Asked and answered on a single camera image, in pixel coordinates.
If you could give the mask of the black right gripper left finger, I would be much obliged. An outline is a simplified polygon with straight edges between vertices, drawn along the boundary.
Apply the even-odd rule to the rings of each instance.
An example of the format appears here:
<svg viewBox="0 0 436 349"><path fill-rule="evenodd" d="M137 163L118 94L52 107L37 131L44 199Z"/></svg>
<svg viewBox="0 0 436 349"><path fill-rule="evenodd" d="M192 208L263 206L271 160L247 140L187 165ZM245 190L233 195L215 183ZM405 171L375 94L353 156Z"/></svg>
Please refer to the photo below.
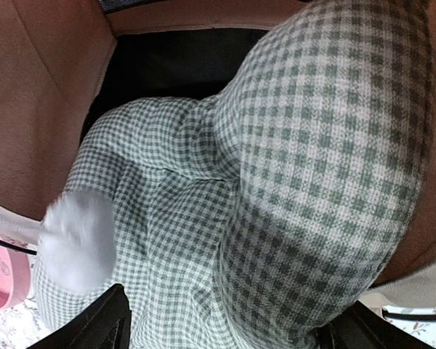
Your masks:
<svg viewBox="0 0 436 349"><path fill-rule="evenodd" d="M72 321L29 349L128 349L131 322L124 287L114 284Z"/></svg>

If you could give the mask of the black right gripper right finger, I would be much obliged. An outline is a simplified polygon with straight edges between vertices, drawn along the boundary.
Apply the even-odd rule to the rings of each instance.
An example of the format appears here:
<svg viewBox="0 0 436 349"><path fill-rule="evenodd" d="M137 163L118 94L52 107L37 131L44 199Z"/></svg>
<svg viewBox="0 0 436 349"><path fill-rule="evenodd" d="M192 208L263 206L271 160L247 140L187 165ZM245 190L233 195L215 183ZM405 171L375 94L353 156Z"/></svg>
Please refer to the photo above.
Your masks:
<svg viewBox="0 0 436 349"><path fill-rule="evenodd" d="M317 329L319 348L421 348L421 341L386 322L361 302Z"/></svg>

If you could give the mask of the pink pet bowl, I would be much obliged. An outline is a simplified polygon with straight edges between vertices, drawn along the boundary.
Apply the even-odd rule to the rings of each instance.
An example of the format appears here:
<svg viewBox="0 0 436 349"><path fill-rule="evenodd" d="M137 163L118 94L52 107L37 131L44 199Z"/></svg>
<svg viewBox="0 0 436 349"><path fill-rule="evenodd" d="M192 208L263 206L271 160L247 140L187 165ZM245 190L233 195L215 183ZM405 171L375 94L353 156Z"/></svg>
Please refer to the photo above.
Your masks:
<svg viewBox="0 0 436 349"><path fill-rule="evenodd" d="M0 311L22 303L30 287L28 255L0 246Z"/></svg>

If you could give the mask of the green checkered pet cushion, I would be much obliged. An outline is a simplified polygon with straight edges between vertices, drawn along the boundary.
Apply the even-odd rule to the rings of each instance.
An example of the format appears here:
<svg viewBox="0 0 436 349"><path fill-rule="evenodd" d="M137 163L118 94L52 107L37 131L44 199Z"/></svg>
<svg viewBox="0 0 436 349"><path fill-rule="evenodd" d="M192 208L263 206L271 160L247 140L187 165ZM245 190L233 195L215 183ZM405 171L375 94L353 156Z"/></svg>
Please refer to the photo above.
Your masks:
<svg viewBox="0 0 436 349"><path fill-rule="evenodd" d="M132 348L334 348L419 201L427 1L313 1L219 93L144 97L90 128L65 185L114 205Z"/></svg>

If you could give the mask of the beige fabric pet tent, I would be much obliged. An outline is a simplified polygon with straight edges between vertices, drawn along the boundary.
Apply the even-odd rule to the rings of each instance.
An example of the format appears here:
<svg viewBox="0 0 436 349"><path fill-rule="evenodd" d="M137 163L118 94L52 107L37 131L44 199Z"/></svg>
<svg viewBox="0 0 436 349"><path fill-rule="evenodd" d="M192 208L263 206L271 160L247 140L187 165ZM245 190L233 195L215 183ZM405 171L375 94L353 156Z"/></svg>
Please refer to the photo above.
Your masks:
<svg viewBox="0 0 436 349"><path fill-rule="evenodd" d="M436 1L427 1L431 47ZM82 145L82 123L113 49L94 1L0 1L0 204L38 217L65 185ZM432 118L424 182L411 231L436 232L436 54L432 51ZM436 305L436 263L362 293L393 303Z"/></svg>

